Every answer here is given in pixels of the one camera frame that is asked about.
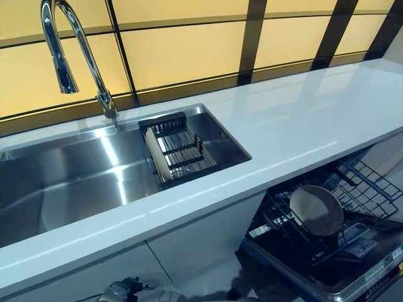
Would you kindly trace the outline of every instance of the dish rack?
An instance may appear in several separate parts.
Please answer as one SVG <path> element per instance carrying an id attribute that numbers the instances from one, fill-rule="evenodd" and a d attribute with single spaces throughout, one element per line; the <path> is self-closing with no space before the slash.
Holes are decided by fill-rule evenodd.
<path id="1" fill-rule="evenodd" d="M 139 122 L 139 127 L 144 141 L 147 130 L 151 128 L 168 164 L 172 179 L 165 179 L 161 175 L 150 153 L 148 154 L 157 182 L 162 189 L 168 189 L 219 170 L 219 165 L 205 148 L 203 141 L 188 127 L 184 112 L 143 120 Z"/>
<path id="2" fill-rule="evenodd" d="M 341 203 L 344 222 L 334 235 L 320 237 L 309 233 L 290 209 L 292 193 L 306 185 L 328 189 Z M 315 266 L 345 249 L 371 228 L 380 227 L 381 222 L 398 212 L 394 202 L 402 196 L 400 189 L 357 156 L 349 155 L 269 188 L 248 235 L 256 238 L 278 230 L 293 249 Z"/>

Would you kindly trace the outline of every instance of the plate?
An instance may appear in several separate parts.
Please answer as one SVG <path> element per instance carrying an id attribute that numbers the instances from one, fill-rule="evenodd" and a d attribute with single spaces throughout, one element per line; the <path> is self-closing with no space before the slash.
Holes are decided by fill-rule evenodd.
<path id="1" fill-rule="evenodd" d="M 317 236 L 335 234 L 343 224 L 343 208 L 334 195 L 319 186 L 302 186 L 292 194 L 290 208 L 295 221 Z"/>

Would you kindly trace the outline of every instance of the kitchen sink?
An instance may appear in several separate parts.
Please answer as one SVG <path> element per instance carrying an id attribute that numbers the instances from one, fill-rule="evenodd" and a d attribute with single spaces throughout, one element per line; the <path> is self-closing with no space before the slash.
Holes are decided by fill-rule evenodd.
<path id="1" fill-rule="evenodd" d="M 4 150 L 0 247 L 162 191 L 139 122 L 179 111 L 216 171 L 251 159 L 202 104 Z"/>

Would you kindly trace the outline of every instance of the dishwasher rack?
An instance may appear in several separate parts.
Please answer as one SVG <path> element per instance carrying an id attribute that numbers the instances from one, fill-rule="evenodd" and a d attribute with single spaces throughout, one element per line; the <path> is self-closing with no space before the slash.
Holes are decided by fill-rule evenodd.
<path id="1" fill-rule="evenodd" d="M 320 237 L 309 233 L 290 209 L 292 193 L 305 185 L 322 186 L 340 201 L 344 222 L 336 234 Z M 315 266 L 398 212 L 394 202 L 402 196 L 400 189 L 357 156 L 349 155 L 269 188 L 248 235 L 256 238 L 270 230 L 278 230 L 289 246 Z"/>

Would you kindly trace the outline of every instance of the chrome faucet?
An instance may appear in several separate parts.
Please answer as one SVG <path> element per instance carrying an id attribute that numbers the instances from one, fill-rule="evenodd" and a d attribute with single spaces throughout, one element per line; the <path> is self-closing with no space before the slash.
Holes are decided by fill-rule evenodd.
<path id="1" fill-rule="evenodd" d="M 88 67 L 93 75 L 94 81 L 98 88 L 98 95 L 96 100 L 101 104 L 103 112 L 107 118 L 111 118 L 115 126 L 117 126 L 116 117 L 118 115 L 115 104 L 112 100 L 109 90 L 105 87 L 101 74 L 93 56 L 93 53 L 88 45 L 87 38 L 84 30 L 78 20 L 73 9 L 65 0 L 42 0 L 40 4 L 40 16 L 42 21 L 42 28 L 45 34 L 46 42 L 48 43 L 50 53 L 53 56 L 53 62 L 56 69 L 57 80 L 59 82 L 61 93 L 75 93 L 78 92 L 77 84 L 70 71 L 69 64 L 67 63 L 62 45 L 60 44 L 59 34 L 57 33 L 55 24 L 55 7 L 58 6 L 76 34 L 81 50 L 86 58 Z"/>

